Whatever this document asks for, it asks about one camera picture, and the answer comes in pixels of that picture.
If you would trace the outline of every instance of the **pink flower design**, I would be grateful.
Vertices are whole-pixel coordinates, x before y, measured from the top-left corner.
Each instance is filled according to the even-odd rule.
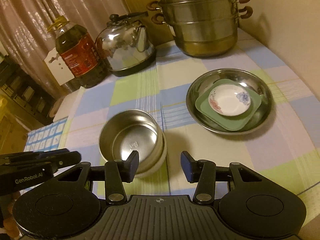
[[[218,106],[218,103],[216,100],[209,98],[209,104],[214,110],[216,110],[218,113],[222,114],[221,107]]]

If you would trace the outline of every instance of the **cooking oil bottle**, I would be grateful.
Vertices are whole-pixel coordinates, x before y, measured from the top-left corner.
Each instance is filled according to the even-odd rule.
[[[108,62],[102,59],[86,28],[59,16],[49,26],[55,28],[56,49],[84,88],[99,84],[107,75]]]

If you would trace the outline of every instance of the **plaid tablecloth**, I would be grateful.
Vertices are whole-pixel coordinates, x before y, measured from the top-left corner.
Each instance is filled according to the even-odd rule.
[[[218,68],[254,73],[270,87],[276,114],[263,128],[245,136],[219,136],[197,124],[185,98],[190,84]],[[180,168],[180,153],[219,166],[241,162],[297,194],[306,204],[306,223],[320,213],[320,102],[301,79],[269,49],[239,30],[235,48],[211,59],[191,58],[169,42],[158,47],[156,64],[135,75],[108,77],[100,85],[81,89],[68,117],[59,148],[77,150],[83,161],[103,165],[98,147],[103,124],[126,109],[150,113],[163,128],[168,155],[155,174],[126,184],[127,194],[191,194]],[[94,184],[104,197],[104,183]],[[227,192],[218,183],[216,197]]]

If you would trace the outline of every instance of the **blue flower design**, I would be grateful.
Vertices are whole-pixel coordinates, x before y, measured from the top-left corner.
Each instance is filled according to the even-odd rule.
[[[237,98],[238,98],[239,101],[240,101],[241,103],[243,103],[245,106],[248,105],[248,103],[249,103],[249,95],[248,95],[248,93],[244,93],[244,92],[238,93],[238,94],[237,94]]]

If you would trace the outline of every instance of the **yellow bottle cap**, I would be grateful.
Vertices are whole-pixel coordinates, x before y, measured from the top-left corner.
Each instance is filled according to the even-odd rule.
[[[68,21],[63,15],[57,17],[54,20],[54,23],[51,24],[48,28],[47,31],[52,31],[53,28],[55,28],[56,30],[62,28],[64,25],[66,25],[67,23],[69,23],[70,21]]]

